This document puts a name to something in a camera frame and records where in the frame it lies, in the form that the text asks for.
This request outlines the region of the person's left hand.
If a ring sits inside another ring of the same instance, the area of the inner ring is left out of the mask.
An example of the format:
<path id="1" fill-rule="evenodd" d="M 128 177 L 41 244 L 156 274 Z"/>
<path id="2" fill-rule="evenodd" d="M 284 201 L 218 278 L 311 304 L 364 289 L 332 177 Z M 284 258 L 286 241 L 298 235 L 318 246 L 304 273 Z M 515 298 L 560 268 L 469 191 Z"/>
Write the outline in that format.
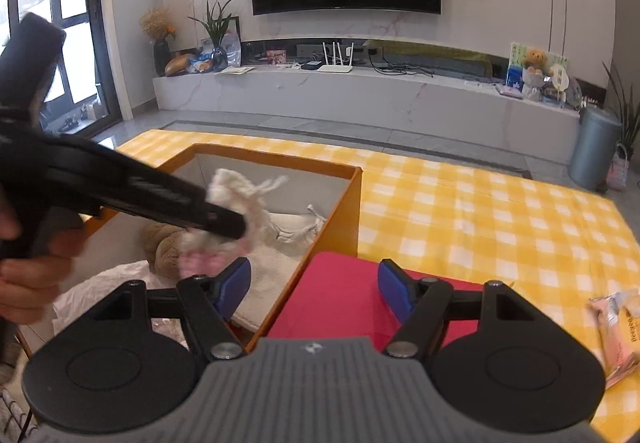
<path id="1" fill-rule="evenodd" d="M 8 323 L 30 325 L 40 321 L 72 274 L 74 260 L 87 241 L 84 221 L 61 210 L 70 225 L 57 229 L 43 255 L 32 259 L 6 259 L 1 263 L 1 317 Z"/>

